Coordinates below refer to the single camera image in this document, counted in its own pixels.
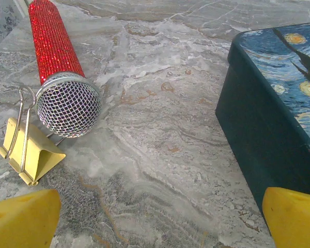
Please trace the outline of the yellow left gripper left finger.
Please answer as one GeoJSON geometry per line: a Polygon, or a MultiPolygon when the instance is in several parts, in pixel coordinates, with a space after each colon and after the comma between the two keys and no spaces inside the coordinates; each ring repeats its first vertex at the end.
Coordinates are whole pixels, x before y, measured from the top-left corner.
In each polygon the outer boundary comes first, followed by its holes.
{"type": "Polygon", "coordinates": [[[60,208],[55,189],[0,201],[0,248],[50,248],[60,208]]]}

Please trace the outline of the yellow binder clip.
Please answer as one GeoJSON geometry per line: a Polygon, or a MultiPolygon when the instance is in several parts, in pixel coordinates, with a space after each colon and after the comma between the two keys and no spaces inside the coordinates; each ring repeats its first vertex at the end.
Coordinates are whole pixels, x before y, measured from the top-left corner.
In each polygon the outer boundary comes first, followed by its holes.
{"type": "Polygon", "coordinates": [[[36,95],[28,86],[19,88],[20,109],[17,118],[10,117],[0,155],[19,174],[27,185],[37,185],[41,177],[62,161],[66,154],[59,149],[60,142],[52,142],[49,137],[30,123],[30,112],[36,104],[36,95]],[[23,90],[32,96],[32,103],[26,111],[26,121],[22,121],[25,99],[23,90]]]}

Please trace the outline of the red glitter microphone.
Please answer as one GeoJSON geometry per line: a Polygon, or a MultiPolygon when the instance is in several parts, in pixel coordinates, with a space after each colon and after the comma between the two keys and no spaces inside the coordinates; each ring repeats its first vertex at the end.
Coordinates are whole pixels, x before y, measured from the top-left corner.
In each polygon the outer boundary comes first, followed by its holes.
{"type": "Polygon", "coordinates": [[[33,0],[28,13],[41,83],[37,115],[58,136],[83,136],[99,119],[100,90],[85,77],[57,7],[33,0]]]}

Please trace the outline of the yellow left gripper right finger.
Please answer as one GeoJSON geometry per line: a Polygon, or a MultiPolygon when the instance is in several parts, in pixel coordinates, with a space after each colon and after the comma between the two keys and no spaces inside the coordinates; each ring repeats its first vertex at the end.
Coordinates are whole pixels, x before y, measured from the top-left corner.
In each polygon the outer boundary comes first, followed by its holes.
{"type": "Polygon", "coordinates": [[[310,248],[310,195],[268,187],[262,211],[276,248],[310,248]]]}

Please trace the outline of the aluminium table edge rail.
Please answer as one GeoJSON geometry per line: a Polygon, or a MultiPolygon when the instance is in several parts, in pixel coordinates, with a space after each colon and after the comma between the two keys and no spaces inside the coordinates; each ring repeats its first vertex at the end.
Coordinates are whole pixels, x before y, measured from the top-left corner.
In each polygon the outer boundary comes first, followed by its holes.
{"type": "Polygon", "coordinates": [[[30,0],[13,0],[22,17],[28,16],[28,7],[30,0]]]}

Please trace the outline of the starry night print box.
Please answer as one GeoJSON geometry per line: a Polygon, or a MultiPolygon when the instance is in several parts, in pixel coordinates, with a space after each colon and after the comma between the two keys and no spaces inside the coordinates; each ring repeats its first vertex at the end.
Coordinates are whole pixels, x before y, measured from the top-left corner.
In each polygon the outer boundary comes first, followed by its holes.
{"type": "Polygon", "coordinates": [[[258,206],[310,194],[310,23],[239,33],[215,114],[258,206]]]}

